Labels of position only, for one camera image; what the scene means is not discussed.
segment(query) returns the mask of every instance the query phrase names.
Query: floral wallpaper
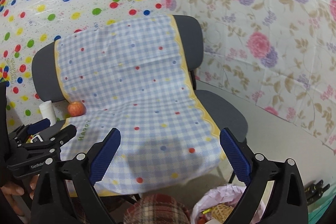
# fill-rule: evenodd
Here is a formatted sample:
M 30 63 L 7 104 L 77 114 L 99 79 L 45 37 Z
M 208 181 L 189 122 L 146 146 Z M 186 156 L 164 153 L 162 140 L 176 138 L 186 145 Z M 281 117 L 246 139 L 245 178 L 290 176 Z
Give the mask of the floral wallpaper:
M 199 80 L 303 128 L 336 153 L 336 0 L 163 3 L 201 24 Z

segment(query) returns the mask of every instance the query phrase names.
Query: blue gingham cloth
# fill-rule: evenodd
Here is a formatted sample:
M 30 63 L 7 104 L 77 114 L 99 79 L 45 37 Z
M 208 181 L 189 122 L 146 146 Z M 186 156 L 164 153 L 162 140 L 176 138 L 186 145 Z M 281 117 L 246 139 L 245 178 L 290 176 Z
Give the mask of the blue gingham cloth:
M 100 194 L 143 193 L 200 176 L 219 163 L 219 129 L 192 98 L 172 21 L 124 20 L 55 44 L 63 93 L 87 109 L 67 120 L 77 135 L 62 147 L 62 160 L 87 152 L 113 127 L 121 132 L 121 145 L 95 185 Z

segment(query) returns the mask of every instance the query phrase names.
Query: plastic bag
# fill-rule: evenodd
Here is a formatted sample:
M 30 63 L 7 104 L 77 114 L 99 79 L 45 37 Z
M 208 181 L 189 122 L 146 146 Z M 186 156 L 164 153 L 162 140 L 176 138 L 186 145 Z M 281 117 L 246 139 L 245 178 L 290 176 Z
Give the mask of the plastic bag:
M 216 189 L 211 189 L 204 195 L 204 197 L 201 198 L 199 202 L 195 204 L 191 216 L 191 224 L 197 223 L 199 213 L 207 208 L 214 207 L 220 203 L 225 203 L 227 206 L 235 207 L 245 189 L 245 186 L 238 186 L 234 184 L 226 184 L 219 186 Z M 251 224 L 256 224 L 261 220 L 265 208 L 264 202 L 261 201 Z

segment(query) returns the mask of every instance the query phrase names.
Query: red plaid cloth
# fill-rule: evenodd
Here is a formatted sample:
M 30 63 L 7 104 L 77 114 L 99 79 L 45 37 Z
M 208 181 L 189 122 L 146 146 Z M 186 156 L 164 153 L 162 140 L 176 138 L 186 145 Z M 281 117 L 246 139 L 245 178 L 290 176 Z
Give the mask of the red plaid cloth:
M 124 224 L 190 224 L 183 204 L 168 195 L 149 195 L 128 208 Z

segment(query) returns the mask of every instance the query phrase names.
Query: chair backrest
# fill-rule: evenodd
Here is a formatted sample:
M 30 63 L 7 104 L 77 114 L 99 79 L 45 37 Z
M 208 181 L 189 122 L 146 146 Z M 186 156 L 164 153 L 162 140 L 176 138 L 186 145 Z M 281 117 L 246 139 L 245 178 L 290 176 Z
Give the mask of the chair backrest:
M 174 16 L 182 40 L 188 70 L 200 66 L 203 60 L 203 36 L 198 21 L 190 16 Z M 31 73 L 37 94 L 43 101 L 65 100 L 58 84 L 55 68 L 55 42 L 40 49 L 34 56 Z

